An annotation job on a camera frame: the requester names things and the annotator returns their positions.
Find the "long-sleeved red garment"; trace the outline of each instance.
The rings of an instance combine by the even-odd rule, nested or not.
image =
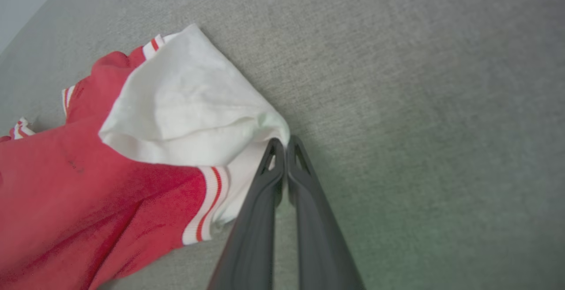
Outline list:
[[[224,169],[131,161],[98,137],[143,61],[99,59],[64,91],[65,125],[0,143],[0,289],[96,289],[210,238]]]

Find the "folded white cloth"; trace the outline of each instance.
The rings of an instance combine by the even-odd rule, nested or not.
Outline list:
[[[290,138],[284,118],[192,24],[130,74],[99,136],[140,162],[228,166],[214,220],[237,216],[267,142]]]

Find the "white fabric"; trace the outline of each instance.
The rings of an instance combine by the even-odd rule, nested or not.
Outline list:
[[[99,136],[140,162],[228,166],[226,200],[214,221],[235,218],[270,138],[286,145],[284,118],[196,25],[146,45]]]

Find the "red fabric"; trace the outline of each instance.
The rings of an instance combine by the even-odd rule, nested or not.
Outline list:
[[[145,58],[111,53],[81,80],[67,123],[0,142],[0,289],[91,289],[182,246],[206,193],[199,169],[131,161],[98,130]]]

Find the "gray fabric surface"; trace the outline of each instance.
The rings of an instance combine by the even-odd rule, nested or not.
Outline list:
[[[99,57],[198,23],[300,135],[369,289],[565,288],[565,0],[48,0],[0,131]],[[276,289],[296,289],[277,210]],[[206,288],[226,231],[106,289]]]

